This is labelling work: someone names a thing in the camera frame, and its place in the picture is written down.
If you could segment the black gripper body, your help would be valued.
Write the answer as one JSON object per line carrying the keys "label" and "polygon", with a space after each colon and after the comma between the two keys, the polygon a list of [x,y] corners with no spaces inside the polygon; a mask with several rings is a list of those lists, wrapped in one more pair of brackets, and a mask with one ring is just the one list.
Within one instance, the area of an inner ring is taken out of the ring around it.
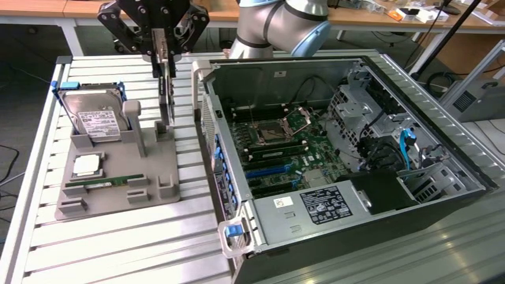
{"label": "black gripper body", "polygon": [[120,9],[139,27],[175,28],[187,14],[191,1],[117,1]]}

